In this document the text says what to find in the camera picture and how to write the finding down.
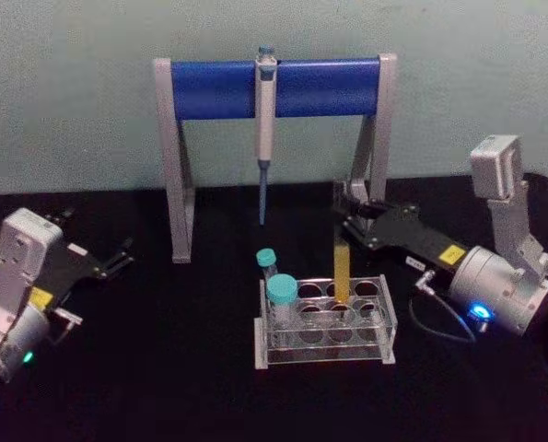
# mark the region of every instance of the white label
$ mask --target white label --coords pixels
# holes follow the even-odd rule
[[[77,255],[81,255],[81,256],[86,256],[87,255],[87,250],[77,246],[76,244],[71,243],[67,246],[67,248],[70,251],[74,251]]]
[[[424,272],[425,271],[425,265],[416,260],[415,258],[411,258],[410,256],[407,256],[406,257],[406,260],[404,260],[407,264],[409,264],[411,267],[417,269],[417,270],[420,270],[421,272]]]

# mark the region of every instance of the teal cap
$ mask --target teal cap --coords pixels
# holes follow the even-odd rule
[[[289,274],[278,273],[267,280],[267,297],[274,304],[290,304],[298,296],[298,282]]]
[[[260,267],[269,267],[275,264],[274,249],[261,249],[255,254],[255,257]]]

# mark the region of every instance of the blue led light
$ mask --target blue led light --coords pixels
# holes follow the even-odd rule
[[[470,307],[470,313],[480,320],[489,320],[491,318],[491,312],[481,304],[473,304]]]

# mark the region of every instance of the light blue wall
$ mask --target light blue wall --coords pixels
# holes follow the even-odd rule
[[[151,59],[396,52],[391,175],[462,173],[488,134],[548,172],[546,0],[0,0],[0,192],[162,184]],[[272,180],[347,173],[358,120],[278,124]],[[255,182],[252,124],[186,123],[200,185]]]

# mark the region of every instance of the metal bracket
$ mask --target metal bracket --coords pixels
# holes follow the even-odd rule
[[[491,135],[474,148],[470,159],[474,194],[487,199],[493,218],[496,251],[541,282],[548,276],[548,253],[530,234],[519,138]]]
[[[384,201],[386,193],[397,57],[394,53],[382,53],[379,59],[376,115],[365,115],[362,119],[349,185],[351,196],[362,204]],[[366,188],[368,166],[369,185]]]
[[[157,58],[154,65],[159,137],[173,244],[172,260],[186,263],[192,260],[195,189],[183,125],[175,114],[171,60]]]

